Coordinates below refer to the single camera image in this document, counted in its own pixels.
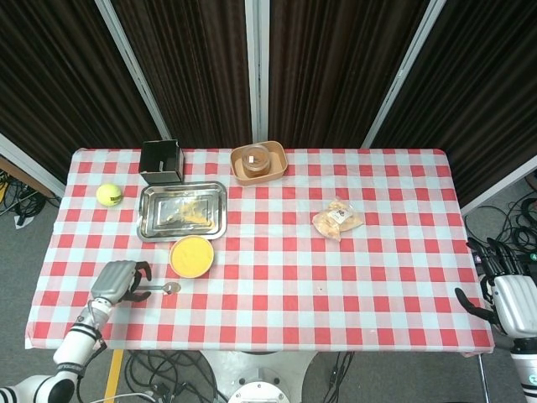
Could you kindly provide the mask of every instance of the robotic hand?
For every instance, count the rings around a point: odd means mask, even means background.
[[[144,301],[151,295],[148,291],[135,293],[142,271],[151,280],[147,262],[122,260],[108,263],[91,288],[92,299],[54,354],[56,375],[35,375],[18,385],[0,388],[0,403],[68,403],[75,393],[76,380],[84,376],[89,362],[107,347],[101,330],[114,305],[120,301]],[[94,352],[97,342],[100,348]]]
[[[468,239],[481,260],[481,290],[488,309],[474,306],[460,288],[456,297],[468,313],[494,325],[514,340],[511,350],[528,402],[537,403],[537,286],[514,252],[504,243],[487,239],[489,246]]]

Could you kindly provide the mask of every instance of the snack package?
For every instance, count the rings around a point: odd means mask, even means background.
[[[363,224],[358,213],[347,202],[339,199],[328,205],[326,210],[313,217],[315,229],[327,238],[341,241],[340,233]]]

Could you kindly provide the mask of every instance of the brown curtain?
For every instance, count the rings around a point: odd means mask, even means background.
[[[0,32],[0,132],[53,175],[80,147],[159,139],[93,0],[2,0]]]
[[[113,4],[181,146],[251,143],[244,0]]]
[[[427,4],[272,0],[268,136],[286,147],[359,147]]]
[[[373,147],[439,148],[462,206],[537,154],[537,2],[447,2]]]

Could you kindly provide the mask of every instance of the stainless steel tray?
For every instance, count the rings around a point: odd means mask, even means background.
[[[220,182],[148,186],[138,209],[138,236],[168,242],[200,235],[220,238],[227,227],[227,193]]]

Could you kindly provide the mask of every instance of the metal spoon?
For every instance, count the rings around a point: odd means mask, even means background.
[[[166,283],[164,285],[139,285],[137,290],[164,291],[164,293],[169,296],[170,294],[174,294],[176,292],[181,291],[181,286],[179,285],[179,283],[170,281],[169,283]]]

